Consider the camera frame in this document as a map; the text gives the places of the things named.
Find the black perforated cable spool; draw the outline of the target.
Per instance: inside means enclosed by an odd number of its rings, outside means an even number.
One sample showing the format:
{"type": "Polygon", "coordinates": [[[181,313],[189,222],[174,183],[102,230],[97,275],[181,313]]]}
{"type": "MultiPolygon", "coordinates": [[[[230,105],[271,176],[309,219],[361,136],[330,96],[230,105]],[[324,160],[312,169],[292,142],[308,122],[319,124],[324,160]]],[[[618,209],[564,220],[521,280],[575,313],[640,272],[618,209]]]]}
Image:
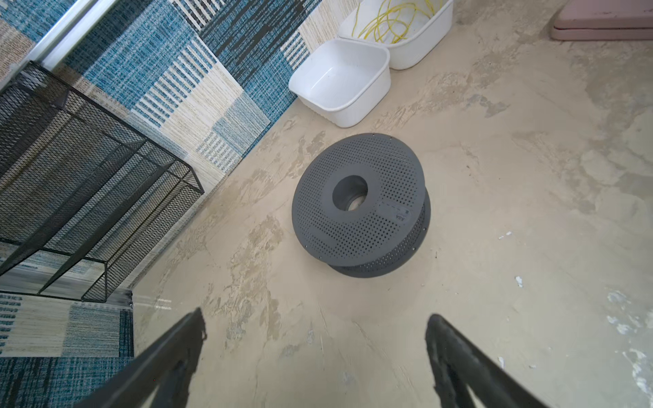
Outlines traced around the black perforated cable spool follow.
{"type": "Polygon", "coordinates": [[[387,134],[356,134],[326,148],[306,168],[292,199],[301,247],[355,278],[401,268],[422,245],[430,218],[418,157],[387,134]]]}

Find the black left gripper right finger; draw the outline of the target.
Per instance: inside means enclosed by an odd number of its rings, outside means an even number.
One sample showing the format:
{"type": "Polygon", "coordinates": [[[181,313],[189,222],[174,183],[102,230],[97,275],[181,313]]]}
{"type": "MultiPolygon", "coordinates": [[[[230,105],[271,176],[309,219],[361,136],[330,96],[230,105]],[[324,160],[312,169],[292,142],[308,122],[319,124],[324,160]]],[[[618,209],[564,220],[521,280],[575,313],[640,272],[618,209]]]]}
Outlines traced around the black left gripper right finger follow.
{"type": "Polygon", "coordinates": [[[442,407],[544,407],[440,314],[428,320],[425,342],[442,407]]]}

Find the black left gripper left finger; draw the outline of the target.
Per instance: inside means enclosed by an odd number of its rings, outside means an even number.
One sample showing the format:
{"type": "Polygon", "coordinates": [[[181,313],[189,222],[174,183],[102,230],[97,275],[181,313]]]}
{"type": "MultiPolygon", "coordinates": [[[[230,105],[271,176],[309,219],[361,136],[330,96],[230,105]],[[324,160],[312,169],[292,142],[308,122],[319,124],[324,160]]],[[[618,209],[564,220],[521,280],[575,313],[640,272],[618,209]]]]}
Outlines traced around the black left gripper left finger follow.
{"type": "Polygon", "coordinates": [[[185,407],[207,339],[202,311],[186,314],[77,407],[185,407]]]}

